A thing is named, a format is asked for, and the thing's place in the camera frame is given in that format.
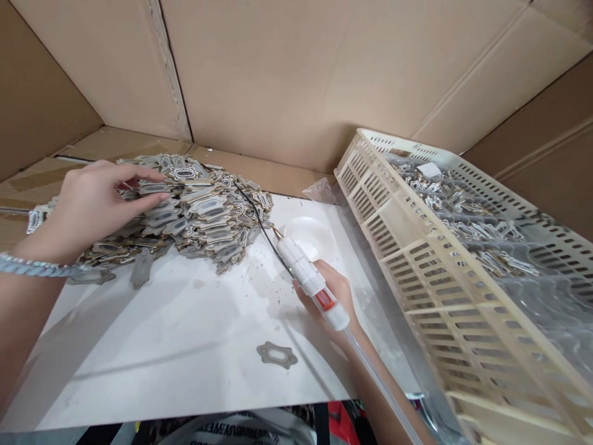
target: white tube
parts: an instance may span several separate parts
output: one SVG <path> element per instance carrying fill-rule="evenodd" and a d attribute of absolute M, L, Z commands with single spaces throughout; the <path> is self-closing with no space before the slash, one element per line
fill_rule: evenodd
<path fill-rule="evenodd" d="M 360 345 L 354 338 L 354 335 L 352 335 L 352 333 L 350 332 L 350 329 L 346 328 L 342 332 L 344 332 L 344 335 L 348 339 L 348 342 L 356 352 L 358 358 L 360 358 L 360 361 L 363 363 L 366 371 L 371 375 L 373 381 L 381 391 L 381 394 L 383 394 L 384 399 L 391 407 L 395 416 L 399 419 L 400 423 L 403 426 L 403 429 L 406 431 L 406 433 L 408 433 L 408 436 L 412 440 L 412 443 L 414 445 L 423 445 L 422 441 L 420 440 L 420 437 L 418 437 L 416 430 L 410 423 L 410 420 L 408 419 L 408 417 L 406 417 L 405 413 L 403 412 L 402 407 L 399 406 L 399 404 L 395 400 L 395 397 L 393 396 L 391 391 L 389 391 L 387 385 L 383 382 L 383 380 L 381 380 L 381 377 L 371 364 L 369 358 L 366 356 L 363 349 L 360 347 Z"/>

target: white label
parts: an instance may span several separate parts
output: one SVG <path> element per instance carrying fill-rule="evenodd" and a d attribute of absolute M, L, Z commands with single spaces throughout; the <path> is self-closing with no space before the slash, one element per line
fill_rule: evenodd
<path fill-rule="evenodd" d="M 418 166 L 418 170 L 420 170 L 426 177 L 433 177 L 441 174 L 440 169 L 435 163 L 428 163 L 424 164 L 423 166 Z"/>

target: pile of gaskets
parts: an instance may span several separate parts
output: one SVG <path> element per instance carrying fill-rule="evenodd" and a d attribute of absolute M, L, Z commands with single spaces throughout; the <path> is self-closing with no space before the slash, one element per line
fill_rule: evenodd
<path fill-rule="evenodd" d="M 271 227 L 270 194 L 223 167 L 180 155 L 138 156 L 117 163 L 150 167 L 167 176 L 162 183 L 141 180 L 139 188 L 121 191 L 125 200 L 161 192 L 170 198 L 89 248 L 79 262 L 94 269 L 70 278 L 70 284 L 102 284 L 115 278 L 114 268 L 135 262 L 130 280 L 138 289 L 149 279 L 152 262 L 172 244 L 187 258 L 210 258 L 216 273 L 222 274 L 243 259 L 247 245 L 261 231 L 259 221 Z M 54 198 L 30 212 L 27 233 L 45 221 L 56 202 Z"/>
<path fill-rule="evenodd" d="M 464 243 L 496 244 L 523 242 L 525 237 L 511 220 L 497 221 L 483 200 L 465 190 L 446 169 L 426 177 L 418 163 L 389 154 L 387 161 L 420 196 L 426 205 Z M 473 257 L 495 278 L 538 276 L 541 272 L 527 261 L 521 261 L 503 250 L 488 247 L 472 253 Z"/>

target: clear plastic bag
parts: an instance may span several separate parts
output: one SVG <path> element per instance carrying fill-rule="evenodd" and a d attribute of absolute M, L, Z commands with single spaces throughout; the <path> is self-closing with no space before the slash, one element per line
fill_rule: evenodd
<path fill-rule="evenodd" d="M 323 202 L 326 204 L 335 204 L 335 196 L 332 186 L 326 177 L 321 178 L 308 189 L 303 190 L 303 195 L 311 201 Z"/>

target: work surface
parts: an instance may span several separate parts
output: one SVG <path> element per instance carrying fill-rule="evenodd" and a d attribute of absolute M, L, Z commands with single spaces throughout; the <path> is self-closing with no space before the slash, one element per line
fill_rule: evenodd
<path fill-rule="evenodd" d="M 361 324 L 405 392 L 418 391 L 336 206 L 274 195 L 271 221 L 316 218 L 335 239 L 326 258 L 351 282 Z M 173 248 L 140 290 L 132 267 L 102 286 L 66 286 L 22 375 L 1 431 L 32 431 L 355 397 L 345 359 L 302 308 L 259 236 L 222 276 Z M 288 346 L 289 370 L 258 345 Z"/>

